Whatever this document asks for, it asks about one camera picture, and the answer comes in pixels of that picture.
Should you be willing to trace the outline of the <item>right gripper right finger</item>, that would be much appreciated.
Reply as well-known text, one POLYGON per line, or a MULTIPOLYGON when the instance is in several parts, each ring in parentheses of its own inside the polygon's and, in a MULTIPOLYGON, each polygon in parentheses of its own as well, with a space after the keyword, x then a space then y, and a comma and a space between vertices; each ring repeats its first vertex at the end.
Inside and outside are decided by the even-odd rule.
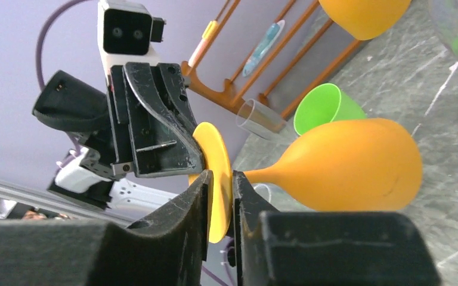
POLYGON ((440 285, 416 225, 397 212, 281 212, 233 173, 238 285, 440 285))

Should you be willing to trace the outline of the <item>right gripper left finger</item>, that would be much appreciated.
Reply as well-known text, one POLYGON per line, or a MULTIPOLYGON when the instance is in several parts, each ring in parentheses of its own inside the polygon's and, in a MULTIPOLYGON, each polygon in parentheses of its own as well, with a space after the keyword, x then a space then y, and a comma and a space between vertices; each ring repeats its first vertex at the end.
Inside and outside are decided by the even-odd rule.
POLYGON ((212 181, 204 170, 127 229, 102 220, 0 220, 0 285, 199 285, 212 181))

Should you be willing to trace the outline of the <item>orange goblet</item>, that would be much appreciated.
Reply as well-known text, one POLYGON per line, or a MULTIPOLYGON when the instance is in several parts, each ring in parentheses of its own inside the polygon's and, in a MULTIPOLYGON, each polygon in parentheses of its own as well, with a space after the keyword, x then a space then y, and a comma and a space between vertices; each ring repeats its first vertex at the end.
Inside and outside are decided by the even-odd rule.
POLYGON ((326 14, 355 39, 374 39, 390 29, 411 0, 319 0, 326 14))
POLYGON ((315 211, 396 211, 422 184, 419 148, 399 123, 342 120, 313 128, 272 166, 247 170, 252 184, 271 183, 315 211))

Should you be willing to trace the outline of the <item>green plastic goblet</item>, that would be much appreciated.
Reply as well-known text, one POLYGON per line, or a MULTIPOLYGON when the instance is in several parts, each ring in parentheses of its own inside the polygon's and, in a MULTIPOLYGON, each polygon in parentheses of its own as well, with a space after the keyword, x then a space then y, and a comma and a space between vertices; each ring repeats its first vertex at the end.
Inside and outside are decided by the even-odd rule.
POLYGON ((293 117, 293 127, 301 136, 326 123, 366 117, 359 104, 337 85, 324 83, 310 90, 299 103, 293 117))

